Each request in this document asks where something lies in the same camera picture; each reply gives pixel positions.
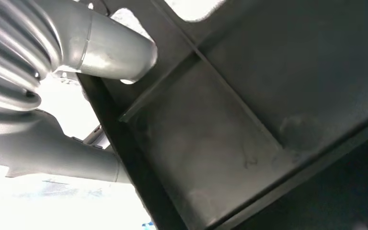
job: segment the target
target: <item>grey metal surface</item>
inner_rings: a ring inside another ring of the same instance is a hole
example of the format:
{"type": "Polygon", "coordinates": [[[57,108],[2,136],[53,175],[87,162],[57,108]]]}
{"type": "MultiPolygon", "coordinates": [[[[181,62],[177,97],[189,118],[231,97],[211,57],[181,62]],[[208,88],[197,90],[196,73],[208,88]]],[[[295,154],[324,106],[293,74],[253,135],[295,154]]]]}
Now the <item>grey metal surface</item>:
{"type": "Polygon", "coordinates": [[[368,230],[368,142],[235,229],[368,230]]]}
{"type": "Polygon", "coordinates": [[[163,0],[105,2],[141,20],[160,58],[136,85],[83,86],[105,131],[115,117],[133,130],[128,172],[157,173],[189,229],[235,227],[368,139],[368,0],[229,0],[199,23],[163,0]]]}
{"type": "Polygon", "coordinates": [[[160,180],[150,168],[150,164],[141,149],[138,148],[128,125],[119,122],[113,116],[120,111],[117,110],[117,107],[110,106],[109,102],[112,101],[112,98],[104,87],[101,78],[93,78],[83,74],[78,74],[78,77],[101,124],[105,124],[107,127],[108,124],[114,125],[114,128],[105,129],[106,134],[112,137],[110,139],[112,146],[115,147],[114,150],[123,161],[126,172],[137,193],[140,194],[140,199],[145,204],[146,210],[151,213],[153,223],[156,226],[168,226],[163,229],[186,230],[181,217],[161,186],[160,180]]]}
{"type": "Polygon", "coordinates": [[[113,151],[66,137],[57,120],[42,111],[0,114],[0,165],[15,175],[47,173],[129,183],[113,151]]]}

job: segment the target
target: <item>dark metal panel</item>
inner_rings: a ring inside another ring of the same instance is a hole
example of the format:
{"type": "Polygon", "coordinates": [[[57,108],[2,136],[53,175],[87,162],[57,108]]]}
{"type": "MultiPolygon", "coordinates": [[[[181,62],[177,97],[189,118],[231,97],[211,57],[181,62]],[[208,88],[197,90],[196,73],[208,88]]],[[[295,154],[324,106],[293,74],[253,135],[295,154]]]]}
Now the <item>dark metal panel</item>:
{"type": "Polygon", "coordinates": [[[190,229],[236,226],[368,139],[334,151],[368,125],[368,1],[228,0],[194,24],[160,2],[107,0],[141,20],[160,60],[143,81],[92,91],[112,94],[108,116],[125,114],[137,160],[190,229]]]}
{"type": "Polygon", "coordinates": [[[368,120],[368,1],[265,1],[207,57],[301,154],[368,120]]]}
{"type": "Polygon", "coordinates": [[[189,229],[204,229],[293,167],[276,140],[198,62],[130,122],[189,229]]]}
{"type": "Polygon", "coordinates": [[[235,229],[367,230],[368,142],[235,229]]]}
{"type": "Polygon", "coordinates": [[[115,117],[121,111],[112,106],[112,97],[101,79],[83,74],[78,74],[78,77],[113,149],[120,157],[155,225],[160,230],[187,229],[127,124],[118,122],[115,117]]]}
{"type": "Polygon", "coordinates": [[[107,6],[104,4],[104,0],[80,0],[79,3],[85,4],[88,6],[88,4],[92,3],[93,10],[95,12],[98,12],[100,14],[109,16],[110,12],[107,8],[107,6]]]}

